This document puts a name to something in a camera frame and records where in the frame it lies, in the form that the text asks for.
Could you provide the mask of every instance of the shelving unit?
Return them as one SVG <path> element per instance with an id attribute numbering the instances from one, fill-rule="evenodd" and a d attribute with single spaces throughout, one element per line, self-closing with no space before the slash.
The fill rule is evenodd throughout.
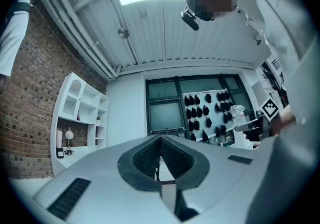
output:
<path id="1" fill-rule="evenodd" d="M 54 175 L 59 174 L 87 154 L 105 148 L 108 106 L 107 96 L 74 73 L 66 76 L 54 106 L 51 123 L 50 150 Z M 99 124 L 96 123 L 97 117 L 100 117 Z M 58 118 L 88 125 L 87 146 L 72 147 L 71 149 L 75 151 L 74 155 L 64 155 L 64 158 L 60 159 L 57 158 L 55 152 Z"/>

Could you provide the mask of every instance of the window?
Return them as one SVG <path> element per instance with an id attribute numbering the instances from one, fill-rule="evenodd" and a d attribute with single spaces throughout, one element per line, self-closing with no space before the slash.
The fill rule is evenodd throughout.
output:
<path id="1" fill-rule="evenodd" d="M 231 90 L 240 88 L 235 78 L 226 78 L 225 80 L 228 83 Z"/>
<path id="2" fill-rule="evenodd" d="M 219 79 L 194 79 L 179 81 L 182 93 L 223 89 Z"/>
<path id="3" fill-rule="evenodd" d="M 185 133 L 184 114 L 176 81 L 146 82 L 148 134 Z"/>
<path id="4" fill-rule="evenodd" d="M 245 108 L 244 111 L 250 110 L 251 106 L 250 103 L 246 97 L 246 93 L 245 92 L 238 92 L 238 93 L 233 93 L 233 98 L 234 101 L 237 105 L 243 105 Z"/>
<path id="5" fill-rule="evenodd" d="M 183 129 L 183 117 L 179 102 L 150 104 L 152 131 Z"/>
<path id="6" fill-rule="evenodd" d="M 238 75 L 204 75 L 146 80 L 148 135 L 162 133 L 190 139 L 184 93 L 227 89 L 235 104 L 245 107 L 246 120 L 255 119 L 247 91 Z"/>
<path id="7" fill-rule="evenodd" d="M 244 115 L 246 116 L 246 120 L 254 120 L 256 116 L 248 93 L 240 77 L 238 75 L 223 75 L 222 79 L 224 79 L 222 82 L 231 94 L 233 103 L 245 107 Z"/>
<path id="8" fill-rule="evenodd" d="M 167 98 L 178 96 L 175 82 L 149 84 L 149 98 Z"/>

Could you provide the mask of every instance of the black vent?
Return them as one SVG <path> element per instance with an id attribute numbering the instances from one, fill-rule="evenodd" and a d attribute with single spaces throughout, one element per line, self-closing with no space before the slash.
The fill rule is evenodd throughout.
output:
<path id="1" fill-rule="evenodd" d="M 134 166 L 144 175 L 154 179 L 156 168 L 159 165 L 161 139 L 157 139 L 150 145 L 144 147 L 134 155 Z"/>
<path id="2" fill-rule="evenodd" d="M 172 176 L 177 179 L 194 165 L 194 158 L 177 146 L 162 140 L 161 155 Z"/>
<path id="3" fill-rule="evenodd" d="M 65 220 L 90 182 L 83 178 L 76 178 L 53 204 L 49 206 L 48 211 L 58 218 Z"/>
<path id="4" fill-rule="evenodd" d="M 228 159 L 231 161 L 240 162 L 244 164 L 250 164 L 252 162 L 252 159 L 250 158 L 245 158 L 237 155 L 230 155 Z"/>

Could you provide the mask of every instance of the window frame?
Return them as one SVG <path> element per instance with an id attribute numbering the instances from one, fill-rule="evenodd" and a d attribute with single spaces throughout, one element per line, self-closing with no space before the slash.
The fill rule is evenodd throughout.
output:
<path id="1" fill-rule="evenodd" d="M 239 89 L 230 89 L 226 78 L 234 78 L 236 83 L 239 86 Z M 218 75 L 194 75 L 194 76 L 175 76 L 175 77 L 170 77 L 170 78 L 163 78 L 163 79 L 154 79 L 154 80 L 145 80 L 145 94 L 146 94 L 146 122 L 147 122 L 147 133 L 148 135 L 154 135 L 154 134 L 177 134 L 177 133 L 185 133 L 184 137 L 186 139 L 191 139 L 190 136 L 190 130 L 189 130 L 189 125 L 188 125 L 188 119 L 187 119 L 187 113 L 184 110 L 185 105 L 184 105 L 184 99 L 180 87 L 180 81 L 185 81 L 185 80 L 197 80 L 197 79 L 218 79 L 222 89 L 227 89 L 230 93 L 231 99 L 233 103 L 237 103 L 234 99 L 234 94 L 239 93 L 239 92 L 244 92 L 247 101 L 249 103 L 250 109 L 245 110 L 244 115 L 247 116 L 249 115 L 250 120 L 254 120 L 256 118 L 251 100 L 249 98 L 249 95 L 247 93 L 247 90 L 239 77 L 238 74 L 218 74 Z M 176 96 L 168 96 L 168 97 L 161 97 L 161 98 L 149 98 L 149 84 L 156 84 L 156 83 L 163 83 L 163 82 L 172 82 L 174 81 L 175 83 L 175 88 L 177 91 Z M 177 128 L 177 129 L 170 129 L 170 130 L 159 130 L 159 131 L 151 131 L 151 117 L 150 117 L 150 105 L 157 105 L 157 104 L 163 104 L 165 102 L 178 102 L 180 106 L 180 111 L 181 111 L 181 117 L 182 117 L 182 124 L 184 125 L 183 128 Z"/>

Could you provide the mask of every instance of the white sign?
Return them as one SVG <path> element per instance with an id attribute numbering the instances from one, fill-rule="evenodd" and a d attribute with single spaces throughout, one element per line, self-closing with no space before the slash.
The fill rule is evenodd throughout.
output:
<path id="1" fill-rule="evenodd" d="M 271 97 L 268 97 L 262 105 L 260 105 L 261 111 L 264 116 L 270 122 L 279 112 L 278 105 L 273 101 Z"/>

